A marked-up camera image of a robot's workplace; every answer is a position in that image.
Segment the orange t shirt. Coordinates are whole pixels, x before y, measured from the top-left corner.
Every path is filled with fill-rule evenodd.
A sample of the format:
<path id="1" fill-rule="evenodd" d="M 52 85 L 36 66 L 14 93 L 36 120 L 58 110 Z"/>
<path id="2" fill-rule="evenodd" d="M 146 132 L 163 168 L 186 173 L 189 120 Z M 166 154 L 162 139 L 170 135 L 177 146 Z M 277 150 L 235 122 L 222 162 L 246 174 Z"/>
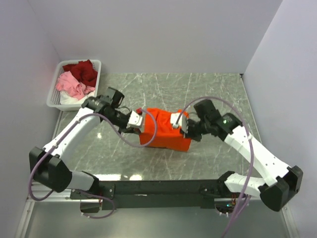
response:
<path id="1" fill-rule="evenodd" d="M 187 152 L 190 148 L 191 139 L 184 137 L 182 126 L 186 126 L 185 118 L 188 113 L 184 112 L 179 120 L 179 128 L 173 128 L 172 124 L 177 121 L 181 110 L 168 112 L 158 108 L 148 108 L 157 123 L 158 129 L 154 140 L 148 145 L 154 148 L 166 148 L 175 151 Z"/>

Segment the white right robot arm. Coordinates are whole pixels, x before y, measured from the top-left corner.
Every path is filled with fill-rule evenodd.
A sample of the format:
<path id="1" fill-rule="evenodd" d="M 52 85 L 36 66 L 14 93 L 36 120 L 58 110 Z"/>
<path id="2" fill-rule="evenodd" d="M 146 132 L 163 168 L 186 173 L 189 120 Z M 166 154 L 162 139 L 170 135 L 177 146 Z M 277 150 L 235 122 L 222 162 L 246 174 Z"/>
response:
<path id="1" fill-rule="evenodd" d="M 234 192 L 259 197 L 270 210 L 280 211 L 300 190 L 303 171 L 291 167 L 266 149 L 248 131 L 242 116 L 235 113 L 221 114 L 212 102 L 214 98 L 204 96 L 192 101 L 199 121 L 188 119 L 182 110 L 173 127 L 179 126 L 184 136 L 200 141 L 205 134 L 218 137 L 235 149 L 255 169 L 260 178 L 250 174 L 242 176 L 229 172 L 217 186 L 221 197 L 228 198 Z"/>

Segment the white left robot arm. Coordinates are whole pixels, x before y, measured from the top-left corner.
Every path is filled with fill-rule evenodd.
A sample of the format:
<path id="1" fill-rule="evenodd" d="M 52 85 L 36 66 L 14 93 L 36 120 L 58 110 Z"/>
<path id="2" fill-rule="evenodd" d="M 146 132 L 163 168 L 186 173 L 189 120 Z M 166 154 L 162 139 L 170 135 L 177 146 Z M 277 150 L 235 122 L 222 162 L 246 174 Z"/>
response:
<path id="1" fill-rule="evenodd" d="M 124 95 L 107 88 L 104 95 L 87 98 L 73 120 L 43 148 L 34 147 L 29 153 L 30 181 L 37 181 L 55 192 L 66 189 L 81 190 L 87 199 L 101 194 L 99 179 L 87 172 L 71 171 L 66 160 L 79 142 L 102 121 L 110 122 L 114 131 L 137 133 L 143 126 L 141 113 L 124 114 L 118 110 Z"/>

